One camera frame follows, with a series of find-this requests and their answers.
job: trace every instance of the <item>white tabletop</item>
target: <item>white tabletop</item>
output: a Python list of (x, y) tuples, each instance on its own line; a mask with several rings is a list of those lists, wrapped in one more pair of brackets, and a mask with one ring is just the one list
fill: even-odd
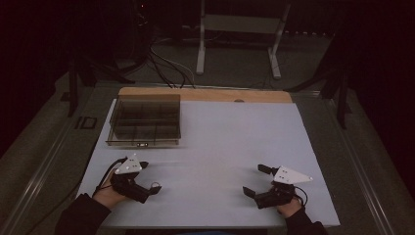
[(271, 187), (272, 176), (258, 164), (284, 165), (313, 178), (300, 183), (308, 195), (306, 212), (313, 221), (339, 225), (330, 194), (295, 104), (181, 102), (177, 147), (132, 149), (108, 146), (112, 105), (78, 193), (92, 194), (117, 159), (138, 155), (149, 163), (137, 184), (162, 188), (145, 204), (119, 204), (104, 226), (122, 228), (259, 228), (285, 226), (274, 208), (259, 210), (243, 193)]

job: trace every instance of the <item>metal frame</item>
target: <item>metal frame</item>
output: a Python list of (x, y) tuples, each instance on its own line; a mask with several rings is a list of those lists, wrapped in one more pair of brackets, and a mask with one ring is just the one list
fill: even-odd
[(274, 78), (281, 78), (276, 53), (284, 32), (285, 23), (290, 12), (291, 4), (286, 3), (284, 13), (280, 19), (220, 16), (206, 14), (205, 0), (201, 0), (201, 38), (199, 43), (198, 62), (196, 74), (201, 75), (205, 71), (205, 30), (221, 31), (242, 31), (256, 33), (274, 33), (275, 41), (272, 47), (268, 48), (269, 63)]

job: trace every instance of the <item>cable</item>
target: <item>cable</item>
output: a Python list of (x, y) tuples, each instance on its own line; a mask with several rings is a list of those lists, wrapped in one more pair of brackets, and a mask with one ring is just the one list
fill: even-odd
[[(162, 64), (162, 63), (160, 63), (160, 62), (157, 62), (156, 61), (156, 59), (155, 59), (155, 57), (153, 57), (153, 56), (155, 56), (155, 57), (157, 57), (158, 59), (160, 59), (160, 60), (162, 60), (163, 62), (165, 62), (165, 64)], [(189, 83), (192, 85), (192, 87), (193, 88), (196, 88), (195, 87), (195, 77), (194, 77), (194, 75), (193, 75), (193, 73), (192, 73), (192, 71), (189, 69), (189, 68), (187, 68), (187, 67), (185, 67), (185, 66), (183, 66), (183, 65), (181, 65), (181, 64), (178, 64), (178, 63), (176, 63), (176, 62), (173, 62), (173, 61), (171, 61), (171, 60), (168, 60), (168, 59), (166, 59), (166, 58), (164, 58), (164, 57), (162, 57), (162, 56), (160, 56), (159, 54), (157, 54), (154, 50), (153, 50), (153, 48), (151, 47), (151, 50), (150, 50), (150, 55), (148, 56), (148, 61), (149, 62), (151, 62), (152, 63), (152, 65), (153, 66), (150, 66), (149, 64), (147, 64), (148, 66), (149, 66), (149, 68), (151, 69), (151, 70), (153, 70), (153, 71), (155, 71), (158, 75), (159, 75), (159, 77), (170, 87), (170, 88), (183, 88), (184, 87), (184, 85), (185, 85), (185, 83), (186, 83), (186, 80), (187, 81), (189, 81)], [(191, 75), (192, 75), (192, 79), (191, 78), (189, 78), (189, 76), (184, 72), (184, 71), (182, 71), (182, 70), (180, 70), (177, 66), (180, 66), (180, 67), (182, 67), (182, 68), (184, 68), (185, 70), (187, 70)], [(167, 67), (167, 68), (169, 68), (169, 69), (171, 69), (171, 70), (175, 70), (175, 71), (178, 71), (179, 73), (180, 73), (180, 75), (182, 76), (182, 82), (181, 82), (181, 84), (180, 84), (180, 86), (178, 87), (174, 82), (172, 82), (171, 80), (169, 80), (165, 75), (164, 75), (164, 73), (161, 71), (161, 69), (160, 69), (160, 66), (163, 66), (163, 67)]]
[[(190, 84), (193, 86), (193, 88), (196, 88), (195, 87), (195, 76), (194, 76), (194, 74), (193, 74), (193, 72), (189, 69), (189, 68), (187, 68), (187, 67), (185, 67), (185, 66), (183, 66), (183, 65), (181, 65), (181, 64), (179, 64), (179, 63), (176, 63), (176, 62), (173, 62), (173, 61), (171, 61), (171, 60), (169, 60), (169, 59), (166, 59), (166, 58), (164, 58), (164, 57), (162, 57), (162, 56), (160, 56), (159, 54), (157, 54), (154, 50), (153, 50), (153, 48), (151, 48), (151, 53), (153, 53), (155, 56), (157, 56), (158, 58), (160, 58), (160, 59), (162, 59), (162, 60), (164, 60), (165, 62), (167, 62), (167, 63), (169, 63), (170, 65), (171, 65), (171, 69), (174, 69), (174, 70), (176, 70), (176, 71), (178, 71), (178, 72), (180, 72), (180, 74), (182, 75), (182, 77), (186, 80), (188, 80), (189, 82), (190, 82)], [(179, 70), (175, 65), (177, 65), (177, 66), (179, 66), (179, 67), (182, 67), (182, 68), (184, 68), (185, 70), (187, 70), (191, 75), (192, 75), (192, 80), (190, 80), (190, 78), (183, 72), (183, 71), (181, 71), (181, 70)]]
[(302, 193), (304, 194), (304, 196), (305, 196), (305, 201), (302, 199), (302, 197), (300, 197), (299, 195), (295, 195), (295, 197), (296, 198), (299, 198), (300, 200), (301, 200), (301, 204), (302, 204), (302, 206), (303, 207), (305, 207), (305, 205), (307, 204), (307, 202), (308, 202), (308, 196), (307, 196), (307, 194), (305, 193), (305, 191), (304, 190), (302, 190), (301, 188), (299, 188), (299, 187), (297, 187), (297, 186), (294, 186), (294, 188), (296, 188), (296, 189), (300, 189), (301, 191), (302, 191)]
[(101, 179), (101, 182), (98, 184), (98, 186), (95, 188), (94, 193), (92, 194), (92, 197), (101, 189), (101, 185), (103, 185), (104, 181), (107, 179), (108, 174), (110, 173), (110, 171), (114, 168), (115, 165), (117, 164), (122, 164), (125, 162), (125, 160), (127, 160), (127, 157), (123, 158), (123, 159), (118, 159), (117, 161), (115, 161), (113, 164), (110, 165), (110, 167), (108, 167), (107, 171), (105, 172), (103, 178)]

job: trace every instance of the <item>dark background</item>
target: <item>dark background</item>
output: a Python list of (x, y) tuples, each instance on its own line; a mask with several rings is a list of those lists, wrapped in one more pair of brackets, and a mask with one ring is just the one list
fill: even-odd
[[(231, 2), (211, 0), (207, 8), (226, 12)], [(233, 4), (234, 13), (265, 17), (272, 14), (248, 8), (247, 2)], [(76, 29), (74, 19), (90, 16), (83, 8), (85, 3), (94, 6), (96, 1), (3, 3), (0, 93), (4, 105), (0, 156), (54, 93), (54, 82), (68, 71), (68, 35)], [(152, 20), (172, 37), (180, 39), (181, 25), (199, 23), (198, 1), (159, 0), (153, 4), (156, 17)], [(286, 33), (333, 36), (319, 70), (349, 65), (349, 86), (356, 91), (412, 196), (415, 195), (414, 28), (414, 5), (386, 0), (293, 1), (286, 24)]]

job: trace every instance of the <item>person's arm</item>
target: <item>person's arm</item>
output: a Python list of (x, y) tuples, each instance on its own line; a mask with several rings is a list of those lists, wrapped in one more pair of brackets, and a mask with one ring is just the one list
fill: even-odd
[(327, 235), (321, 222), (311, 222), (305, 213), (305, 208), (297, 198), (288, 204), (277, 206), (278, 212), (283, 215), (287, 223), (287, 235)]
[(87, 194), (81, 194), (62, 212), (55, 227), (55, 234), (96, 234), (101, 223), (111, 213), (111, 209), (125, 199), (125, 196), (119, 195), (111, 187), (109, 177), (92, 198)]

